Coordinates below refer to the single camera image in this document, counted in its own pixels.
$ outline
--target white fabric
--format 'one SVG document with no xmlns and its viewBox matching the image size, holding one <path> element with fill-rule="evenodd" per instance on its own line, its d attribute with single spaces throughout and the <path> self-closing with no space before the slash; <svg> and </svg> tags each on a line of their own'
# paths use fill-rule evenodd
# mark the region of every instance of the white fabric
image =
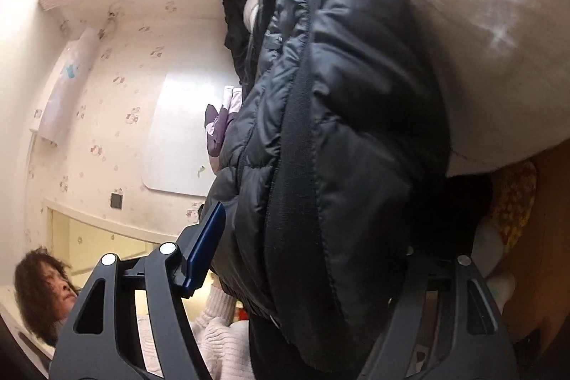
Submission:
<svg viewBox="0 0 570 380">
<path fill-rule="evenodd" d="M 228 108 L 228 113 L 238 113 L 242 108 L 242 88 L 234 88 L 232 91 L 232 103 Z"/>
<path fill-rule="evenodd" d="M 247 0 L 243 8 L 243 24 L 246 25 L 247 30 L 252 33 L 255 19 L 259 11 L 259 0 Z"/>
<path fill-rule="evenodd" d="M 206 125 L 206 134 L 214 135 L 214 127 L 216 125 L 216 120 L 212 121 L 212 123 L 208 123 Z"/>
<path fill-rule="evenodd" d="M 232 95 L 234 93 L 234 86 L 224 86 L 223 97 L 222 97 L 222 107 L 229 109 L 232 104 Z"/>
<path fill-rule="evenodd" d="M 570 138 L 570 0 L 412 0 L 447 106 L 449 175 Z"/>
<path fill-rule="evenodd" d="M 497 303 L 499 312 L 503 314 L 504 306 L 511 300 L 517 287 L 517 280 L 510 272 L 503 272 L 498 276 L 487 279 L 487 286 Z"/>
<path fill-rule="evenodd" d="M 482 221 L 475 231 L 471 259 L 484 278 L 494 271 L 503 259 L 503 255 L 504 244 L 501 234 L 488 221 Z"/>
<path fill-rule="evenodd" d="M 190 322 L 196 344 L 213 380 L 255 380 L 249 353 L 249 322 L 232 323 L 235 299 L 212 286 L 206 309 Z M 148 316 L 138 316 L 147 371 L 162 376 Z"/>
</svg>

